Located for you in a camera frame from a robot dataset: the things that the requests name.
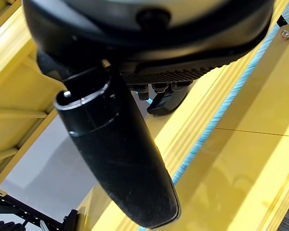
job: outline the metal screw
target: metal screw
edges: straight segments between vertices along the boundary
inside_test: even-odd
[[[69,98],[69,97],[72,96],[72,95],[71,95],[71,92],[70,92],[69,90],[65,91],[65,92],[63,93],[63,95],[64,95],[64,97],[66,97],[66,98]]]
[[[284,40],[288,40],[288,39],[289,39],[289,31],[283,30],[283,31],[281,32],[281,37],[282,37]]]
[[[103,59],[102,65],[105,69],[108,69],[110,67],[110,62],[107,59]]]

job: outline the yellow surface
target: yellow surface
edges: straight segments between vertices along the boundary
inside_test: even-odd
[[[8,4],[8,1],[0,0],[0,26],[20,7],[21,0],[13,1]]]
[[[181,218],[160,230],[277,230],[289,208],[288,133],[289,40],[279,32],[177,184]]]
[[[0,184],[56,116],[63,85],[39,72],[35,50],[20,7],[0,27]]]
[[[284,11],[287,3],[287,0],[276,1],[270,29]],[[259,47],[260,45],[237,62],[214,69],[195,81],[187,98],[172,115],[160,118],[149,116],[146,118],[146,123],[171,176],[175,174],[199,139]],[[90,200],[84,201],[80,207],[90,208],[104,196],[104,192],[101,192],[100,195],[95,195]],[[88,213],[85,213],[85,216],[87,216],[85,220],[94,220],[89,225],[86,224],[84,229],[86,231],[134,231],[139,228],[124,215],[114,202],[109,202],[107,209],[98,215],[97,221],[95,217],[90,217]]]

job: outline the black cylindrical tube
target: black cylindrical tube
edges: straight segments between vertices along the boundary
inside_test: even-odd
[[[148,228],[179,217],[171,178],[120,76],[78,100],[61,92],[55,107],[91,171],[127,216]]]

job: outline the black knob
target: black knob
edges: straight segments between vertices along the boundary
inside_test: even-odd
[[[147,9],[137,14],[137,22],[145,32],[160,32],[168,28],[170,13],[162,9]]]

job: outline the yellow floor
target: yellow floor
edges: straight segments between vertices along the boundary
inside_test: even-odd
[[[289,208],[289,40],[280,32],[176,189],[182,216],[160,230],[277,230]]]

